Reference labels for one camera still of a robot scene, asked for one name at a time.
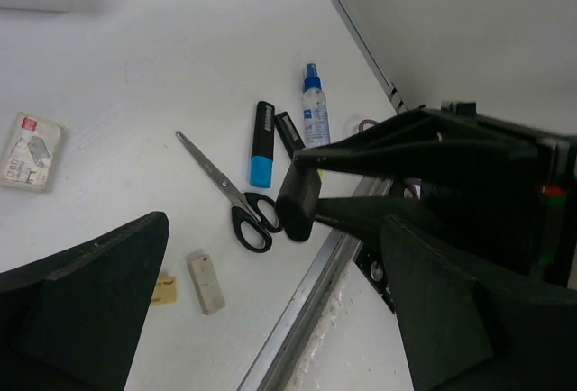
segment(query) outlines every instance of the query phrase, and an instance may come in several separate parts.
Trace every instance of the blue highlighter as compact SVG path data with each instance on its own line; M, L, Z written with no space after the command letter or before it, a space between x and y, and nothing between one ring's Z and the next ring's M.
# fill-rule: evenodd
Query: blue highlighter
M256 105L252 135L251 176L249 182L258 188L270 188L274 151L274 105L260 101Z

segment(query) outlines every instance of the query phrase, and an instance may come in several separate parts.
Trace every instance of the white table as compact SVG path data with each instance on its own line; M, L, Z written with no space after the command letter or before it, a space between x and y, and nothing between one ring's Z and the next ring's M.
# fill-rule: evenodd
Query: white table
M126 389L234 390L329 230L245 250L228 201L174 131L244 190L254 106L268 100L300 126L306 62L318 64L334 141L394 112L329 0L78 1L69 14L0 11L0 143L18 111L67 126L50 192L0 189L0 271L166 212L162 271L179 299L150 309ZM288 166L278 141L266 194ZM357 182L326 173L323 195L348 196ZM199 249L227 302L212 316L185 263Z

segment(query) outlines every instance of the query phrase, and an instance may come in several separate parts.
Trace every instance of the scissors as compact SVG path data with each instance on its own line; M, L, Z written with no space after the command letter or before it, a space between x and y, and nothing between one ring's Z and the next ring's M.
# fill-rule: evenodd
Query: scissors
M248 250L254 253L264 253L272 246L271 233L282 231L279 218L273 224L262 213L259 202L263 201L274 209L275 202L270 197L258 193L241 193L226 175L218 170L210 159L206 157L197 146L190 141L182 132L177 132L177 137L187 151L197 161L213 182L220 188L228 200L233 204L233 229L238 241ZM260 245L253 245L244 238L242 224L248 223L261 237Z

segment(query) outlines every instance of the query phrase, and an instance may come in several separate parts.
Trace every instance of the red logo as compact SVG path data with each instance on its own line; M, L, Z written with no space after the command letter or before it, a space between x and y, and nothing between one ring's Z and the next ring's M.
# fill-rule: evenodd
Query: red logo
M36 121L32 118L26 117L22 121L22 128L24 128L25 130L30 130L31 132L35 132L37 126L38 126L38 121Z

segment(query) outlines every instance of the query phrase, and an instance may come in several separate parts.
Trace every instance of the black scissor handle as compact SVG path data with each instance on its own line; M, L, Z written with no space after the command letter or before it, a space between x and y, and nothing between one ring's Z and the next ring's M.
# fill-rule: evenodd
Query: black scissor handle
M262 223L257 222L252 215L239 206L233 206L232 214L234 234L244 248L253 253L266 253L270 250L270 247L272 247L272 237ZM261 236L261 245L252 245L244 238L243 223L249 224Z
M267 195L260 195L259 193L244 193L244 197L246 201L251 206L252 210L259 215L261 218L261 224L266 228L267 231L270 233L279 233L282 232L282 225L280 224L279 217L277 217L276 224L269 221L266 215L262 212L259 207L259 202L263 201L269 204L274 211L276 203Z

